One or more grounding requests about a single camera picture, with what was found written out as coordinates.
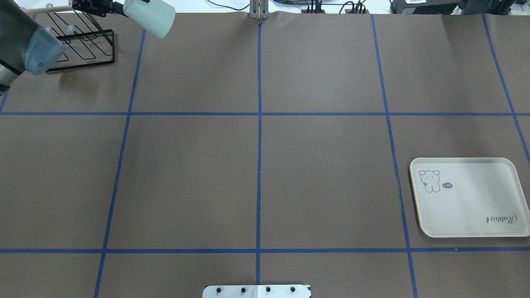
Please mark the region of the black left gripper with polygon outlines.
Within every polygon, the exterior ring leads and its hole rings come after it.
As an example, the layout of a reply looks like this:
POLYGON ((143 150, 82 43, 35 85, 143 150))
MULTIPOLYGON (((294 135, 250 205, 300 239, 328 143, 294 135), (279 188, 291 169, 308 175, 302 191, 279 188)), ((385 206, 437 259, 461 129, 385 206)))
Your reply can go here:
POLYGON ((113 0, 72 0, 72 9, 87 14, 106 17, 107 14, 113 13, 113 0))

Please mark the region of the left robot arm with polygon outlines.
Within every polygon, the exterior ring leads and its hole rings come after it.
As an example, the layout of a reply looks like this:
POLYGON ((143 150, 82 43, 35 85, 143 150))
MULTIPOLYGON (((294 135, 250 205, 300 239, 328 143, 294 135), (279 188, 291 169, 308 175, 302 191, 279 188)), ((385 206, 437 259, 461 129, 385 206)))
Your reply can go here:
POLYGON ((116 41, 95 17, 112 13, 111 0, 70 0, 67 6, 25 9, 1 2, 1 94, 23 73, 34 75, 112 64, 116 41))

